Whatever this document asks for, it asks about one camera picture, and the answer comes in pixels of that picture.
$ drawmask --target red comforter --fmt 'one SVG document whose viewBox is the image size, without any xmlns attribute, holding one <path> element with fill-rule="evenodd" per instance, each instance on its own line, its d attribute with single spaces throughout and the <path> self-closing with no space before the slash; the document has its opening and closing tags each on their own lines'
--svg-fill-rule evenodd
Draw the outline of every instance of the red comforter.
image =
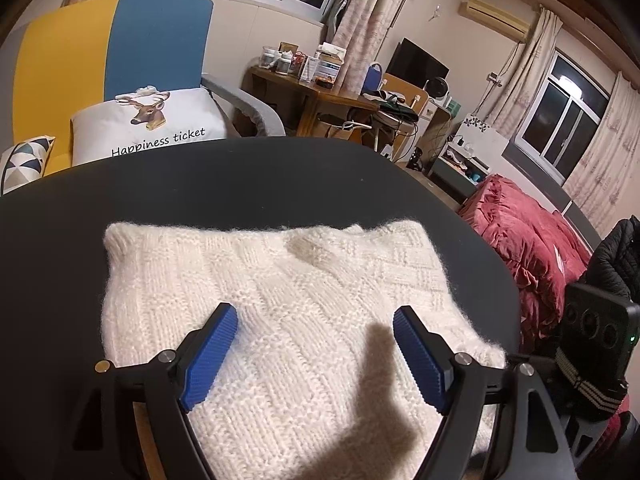
<svg viewBox="0 0 640 480">
<path fill-rule="evenodd" d="M 531 352 L 561 319 L 564 286 L 585 271 L 589 252 L 558 211 L 549 213 L 497 174 L 459 215 L 509 267 L 520 289 L 520 351 Z"/>
</svg>

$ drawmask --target wall outlet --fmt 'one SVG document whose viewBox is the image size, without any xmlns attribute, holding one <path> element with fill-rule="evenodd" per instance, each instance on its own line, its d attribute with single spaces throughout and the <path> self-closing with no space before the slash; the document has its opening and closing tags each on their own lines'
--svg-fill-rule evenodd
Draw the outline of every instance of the wall outlet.
<svg viewBox="0 0 640 480">
<path fill-rule="evenodd" d="M 491 73 L 486 77 L 486 80 L 487 80 L 487 81 L 489 81 L 489 82 L 491 82 L 491 83 L 494 83 L 494 84 L 496 84 L 496 85 L 498 85 L 498 86 L 502 86 L 502 79 L 501 79 L 501 78 L 500 78 L 500 76 L 499 76 L 499 75 L 497 75 L 497 73 L 495 73 L 495 72 L 491 72 Z"/>
<path fill-rule="evenodd" d="M 382 148 L 382 151 L 380 152 L 380 155 L 382 155 L 385 158 L 388 158 L 389 160 L 391 160 L 391 157 L 394 154 L 394 147 L 391 144 L 387 144 L 384 148 Z"/>
</svg>

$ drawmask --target wooden desk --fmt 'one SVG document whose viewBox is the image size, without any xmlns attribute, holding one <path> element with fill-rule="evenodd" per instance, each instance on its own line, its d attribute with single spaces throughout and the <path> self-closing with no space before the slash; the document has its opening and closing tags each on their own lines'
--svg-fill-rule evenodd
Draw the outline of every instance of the wooden desk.
<svg viewBox="0 0 640 480">
<path fill-rule="evenodd" d="M 279 75 L 271 70 L 258 66 L 251 67 L 249 72 L 254 80 L 254 95 L 258 99 L 264 99 L 267 81 L 306 96 L 305 109 L 302 112 L 302 117 L 300 117 L 298 129 L 296 130 L 297 137 L 311 136 L 320 103 L 332 103 L 351 108 L 360 108 L 361 110 L 366 110 L 369 114 L 377 112 L 380 108 L 376 102 L 369 101 L 361 95 L 356 94 L 356 92 L 343 91 L 341 88 L 332 88 L 329 90 L 314 83 L 300 82 L 295 77 Z"/>
</svg>

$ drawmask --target deer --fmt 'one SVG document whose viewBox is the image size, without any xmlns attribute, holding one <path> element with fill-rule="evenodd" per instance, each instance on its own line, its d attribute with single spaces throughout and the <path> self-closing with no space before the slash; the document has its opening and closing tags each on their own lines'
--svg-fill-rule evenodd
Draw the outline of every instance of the deer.
<svg viewBox="0 0 640 480">
<path fill-rule="evenodd" d="M 118 95 L 115 100 L 123 106 L 133 106 L 138 110 L 138 114 L 131 120 L 131 124 L 146 123 L 146 129 L 151 131 L 159 128 L 166 122 L 162 108 L 164 108 L 164 102 L 170 95 L 171 92 L 157 92 L 156 95 L 154 95 L 155 102 L 151 105 L 143 105 L 126 95 Z"/>
</svg>

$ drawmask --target black jacket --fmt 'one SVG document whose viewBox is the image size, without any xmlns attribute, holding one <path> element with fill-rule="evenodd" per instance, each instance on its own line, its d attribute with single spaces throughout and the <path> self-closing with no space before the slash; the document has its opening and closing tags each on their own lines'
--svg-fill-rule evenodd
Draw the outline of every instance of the black jacket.
<svg viewBox="0 0 640 480">
<path fill-rule="evenodd" d="M 589 260 L 581 282 L 640 303 L 640 221 L 619 221 Z"/>
</svg>

